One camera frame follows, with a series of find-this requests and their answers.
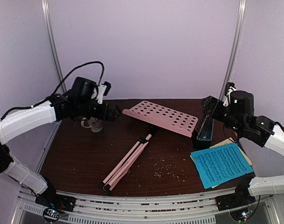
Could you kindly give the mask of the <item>clear metronome cover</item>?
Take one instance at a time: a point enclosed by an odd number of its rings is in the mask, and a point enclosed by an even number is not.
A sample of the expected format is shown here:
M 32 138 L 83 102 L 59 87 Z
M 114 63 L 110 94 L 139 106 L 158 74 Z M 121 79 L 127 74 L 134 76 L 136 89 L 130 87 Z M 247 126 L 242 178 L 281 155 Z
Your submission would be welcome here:
M 214 120 L 208 116 L 203 117 L 197 128 L 196 139 L 200 141 L 211 141 L 213 137 Z

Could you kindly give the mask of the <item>black metronome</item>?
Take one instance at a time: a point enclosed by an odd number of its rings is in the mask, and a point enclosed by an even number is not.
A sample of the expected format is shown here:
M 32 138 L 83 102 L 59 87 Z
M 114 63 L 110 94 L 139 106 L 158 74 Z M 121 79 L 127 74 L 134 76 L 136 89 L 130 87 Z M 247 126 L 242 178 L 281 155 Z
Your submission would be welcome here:
M 194 150 L 210 148 L 213 137 L 214 120 L 208 115 L 203 115 L 197 122 L 192 135 Z

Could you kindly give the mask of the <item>pink music stand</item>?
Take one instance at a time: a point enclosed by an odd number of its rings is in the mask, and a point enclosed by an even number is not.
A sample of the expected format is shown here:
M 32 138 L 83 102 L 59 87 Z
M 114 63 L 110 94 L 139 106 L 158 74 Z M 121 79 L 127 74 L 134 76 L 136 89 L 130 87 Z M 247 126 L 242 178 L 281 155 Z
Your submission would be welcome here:
M 106 196 L 110 195 L 119 181 L 129 172 L 131 166 L 142 154 L 150 139 L 159 128 L 191 138 L 198 123 L 198 118 L 153 102 L 141 101 L 122 113 L 147 123 L 146 137 L 139 138 L 125 154 L 115 168 L 104 178 L 99 187 Z

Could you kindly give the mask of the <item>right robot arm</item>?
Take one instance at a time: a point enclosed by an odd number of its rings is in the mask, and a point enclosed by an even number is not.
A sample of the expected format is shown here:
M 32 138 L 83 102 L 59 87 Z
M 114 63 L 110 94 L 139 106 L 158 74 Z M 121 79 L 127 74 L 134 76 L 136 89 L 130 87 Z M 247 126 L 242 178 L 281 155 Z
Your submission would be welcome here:
M 202 111 L 232 129 L 238 138 L 246 138 L 284 157 L 284 127 L 266 116 L 254 115 L 253 94 L 231 87 L 225 101 L 212 96 L 204 98 Z M 236 187 L 231 201 L 241 206 L 250 197 L 280 194 L 284 194 L 284 175 L 247 177 Z

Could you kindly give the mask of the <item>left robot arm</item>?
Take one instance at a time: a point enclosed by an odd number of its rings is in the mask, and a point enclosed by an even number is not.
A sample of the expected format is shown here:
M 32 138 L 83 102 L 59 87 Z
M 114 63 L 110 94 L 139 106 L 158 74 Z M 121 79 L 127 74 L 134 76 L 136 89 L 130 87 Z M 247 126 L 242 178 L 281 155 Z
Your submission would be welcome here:
M 49 207 L 59 204 L 60 198 L 54 186 L 42 175 L 31 171 L 13 155 L 7 143 L 21 134 L 45 124 L 62 121 L 66 118 L 95 118 L 102 121 L 115 121 L 121 114 L 118 107 L 110 108 L 103 97 L 111 89 L 111 84 L 97 84 L 84 77 L 77 77 L 64 94 L 52 94 L 35 105 L 15 107 L 0 117 L 0 173 L 30 188 Z

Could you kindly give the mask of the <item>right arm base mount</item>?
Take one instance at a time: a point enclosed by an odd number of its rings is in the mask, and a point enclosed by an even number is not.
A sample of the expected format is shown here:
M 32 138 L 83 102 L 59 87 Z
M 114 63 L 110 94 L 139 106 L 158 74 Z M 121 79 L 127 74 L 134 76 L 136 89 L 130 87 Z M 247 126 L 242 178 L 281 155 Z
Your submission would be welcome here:
M 248 203 L 254 203 L 256 201 L 256 198 L 254 196 L 238 192 L 223 196 L 217 196 L 215 201 L 218 210 L 223 211 L 245 206 L 248 205 Z

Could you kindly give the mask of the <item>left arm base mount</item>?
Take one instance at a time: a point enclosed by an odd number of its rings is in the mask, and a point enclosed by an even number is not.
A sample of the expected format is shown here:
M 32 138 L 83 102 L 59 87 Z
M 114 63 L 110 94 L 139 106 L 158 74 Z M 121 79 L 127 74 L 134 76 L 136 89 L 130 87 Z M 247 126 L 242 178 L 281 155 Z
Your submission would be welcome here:
M 76 203 L 76 198 L 72 196 L 60 195 L 46 189 L 42 194 L 35 195 L 35 202 L 48 208 L 58 211 L 72 212 Z

